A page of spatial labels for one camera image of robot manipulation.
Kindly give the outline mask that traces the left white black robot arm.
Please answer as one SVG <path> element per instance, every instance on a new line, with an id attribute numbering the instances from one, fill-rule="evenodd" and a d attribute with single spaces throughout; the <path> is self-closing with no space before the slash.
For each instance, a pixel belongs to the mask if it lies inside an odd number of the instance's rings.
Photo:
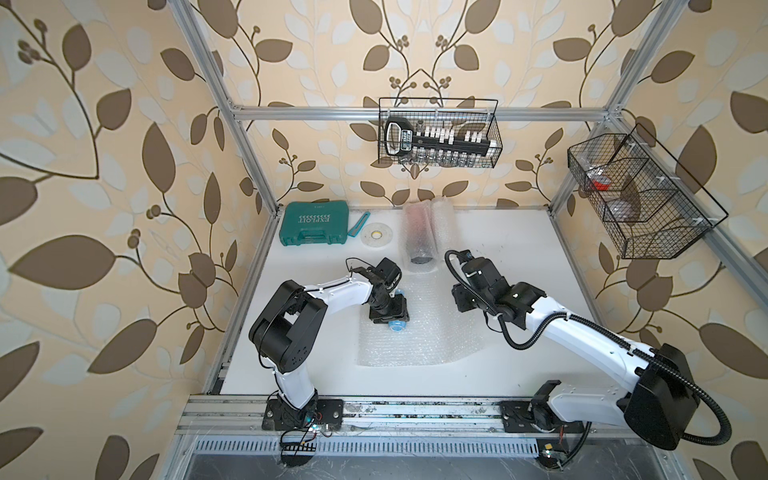
<path id="1" fill-rule="evenodd" d="M 374 324 L 403 327 L 409 321 L 407 299 L 397 290 L 402 270 L 385 258 L 355 267 L 337 280 L 304 286 L 283 282 L 249 330 L 259 361 L 273 372 L 278 396 L 300 418 L 316 410 L 317 390 L 304 367 L 326 317 L 366 305 Z"/>

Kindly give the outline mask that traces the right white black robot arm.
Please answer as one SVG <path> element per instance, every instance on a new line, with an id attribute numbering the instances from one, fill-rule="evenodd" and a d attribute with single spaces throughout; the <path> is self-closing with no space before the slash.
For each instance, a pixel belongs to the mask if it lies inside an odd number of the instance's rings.
<path id="1" fill-rule="evenodd" d="M 567 309 L 525 282 L 511 285 L 493 262 L 468 250 L 449 250 L 457 309 L 478 309 L 495 320 L 506 343 L 525 351 L 548 339 L 597 367 L 608 387 L 548 380 L 531 397 L 522 421 L 541 431 L 582 422 L 626 426 L 647 443 L 674 450 L 698 409 L 691 374 L 680 351 L 631 341 Z"/>

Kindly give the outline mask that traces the light blue ribbed vase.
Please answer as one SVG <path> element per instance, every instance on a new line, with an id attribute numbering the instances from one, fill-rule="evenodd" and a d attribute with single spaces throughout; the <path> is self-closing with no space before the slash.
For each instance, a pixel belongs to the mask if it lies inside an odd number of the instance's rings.
<path id="1" fill-rule="evenodd" d="M 403 293 L 402 291 L 400 291 L 400 290 L 396 290 L 396 291 L 395 291 L 395 294 L 392 296 L 392 298 L 393 298 L 394 296 L 404 296 L 404 297 L 405 297 L 404 293 Z M 390 303 L 391 314 L 392 314 L 392 298 L 391 298 L 391 303 Z M 390 321 L 388 322 L 388 326 L 389 326 L 389 328 L 390 328 L 392 331 L 395 331 L 395 332 L 399 332 L 399 331 L 402 331 L 402 330 L 404 330 L 404 329 L 406 328 L 406 326 L 407 326 L 407 322 L 392 322 L 392 321 L 390 320 Z"/>

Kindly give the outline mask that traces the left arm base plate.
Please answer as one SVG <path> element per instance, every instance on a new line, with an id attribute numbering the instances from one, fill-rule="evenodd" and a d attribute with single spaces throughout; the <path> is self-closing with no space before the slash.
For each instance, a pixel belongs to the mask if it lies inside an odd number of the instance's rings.
<path id="1" fill-rule="evenodd" d="M 280 397 L 267 402 L 261 428 L 264 431 L 289 431 L 318 427 L 322 431 L 341 429 L 344 401 L 342 399 L 313 399 L 296 410 Z"/>

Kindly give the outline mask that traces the clear bubble wrap sheet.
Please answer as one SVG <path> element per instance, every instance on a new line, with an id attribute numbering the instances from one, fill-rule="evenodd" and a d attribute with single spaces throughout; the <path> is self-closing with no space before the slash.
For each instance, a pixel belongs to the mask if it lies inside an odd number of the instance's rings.
<path id="1" fill-rule="evenodd" d="M 445 269 L 407 275 L 397 291 L 407 300 L 409 320 L 395 330 L 365 319 L 360 326 L 357 364 L 411 367 L 447 364 L 485 347 L 482 319 L 457 310 L 454 278 Z"/>

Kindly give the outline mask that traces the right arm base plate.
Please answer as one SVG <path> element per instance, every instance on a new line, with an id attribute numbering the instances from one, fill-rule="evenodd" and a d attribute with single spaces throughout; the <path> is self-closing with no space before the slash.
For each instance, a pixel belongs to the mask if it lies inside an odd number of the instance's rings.
<path id="1" fill-rule="evenodd" d="M 565 422 L 546 404 L 505 400 L 498 406 L 506 433 L 581 434 L 585 431 L 582 422 Z"/>

